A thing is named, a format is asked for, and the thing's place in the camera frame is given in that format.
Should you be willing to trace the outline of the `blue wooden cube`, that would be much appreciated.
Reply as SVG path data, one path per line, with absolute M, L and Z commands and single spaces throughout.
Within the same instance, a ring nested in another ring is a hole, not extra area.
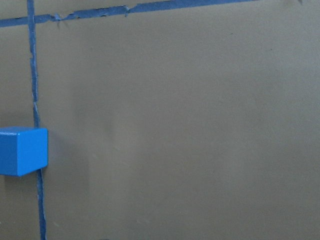
M 0 174 L 21 177 L 48 166 L 48 130 L 10 126 L 0 129 Z

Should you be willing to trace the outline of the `blue tape line lengthwise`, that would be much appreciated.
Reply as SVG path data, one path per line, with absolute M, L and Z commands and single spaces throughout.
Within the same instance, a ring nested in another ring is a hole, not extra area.
M 31 91 L 33 105 L 33 125 L 40 127 L 40 115 L 38 111 L 38 71 L 37 71 L 37 53 L 36 53 L 36 20 L 35 20 L 35 2 L 27 0 L 27 25 L 30 48 L 30 71 L 31 71 Z M 39 218 L 40 239 L 47 239 L 47 221 L 45 212 L 45 190 L 43 180 L 43 168 L 36 170 L 37 204 Z

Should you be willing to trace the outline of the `blue tape line crosswise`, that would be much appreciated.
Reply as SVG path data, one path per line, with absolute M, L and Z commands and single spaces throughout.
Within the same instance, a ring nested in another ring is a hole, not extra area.
M 166 0 L 166 1 L 155 1 L 147 3 L 138 3 L 133 7 L 126 5 L 110 6 L 105 8 L 92 8 L 84 10 L 76 10 L 65 17 L 55 14 L 41 14 L 34 16 L 34 22 L 36 24 L 42 24 L 46 22 L 60 22 L 69 21 L 76 19 L 89 19 L 99 17 L 110 17 L 117 15 L 127 16 L 135 13 L 146 13 L 166 10 L 176 10 L 184 8 L 194 7 L 206 7 L 213 5 L 224 5 L 240 3 L 239 0 Z

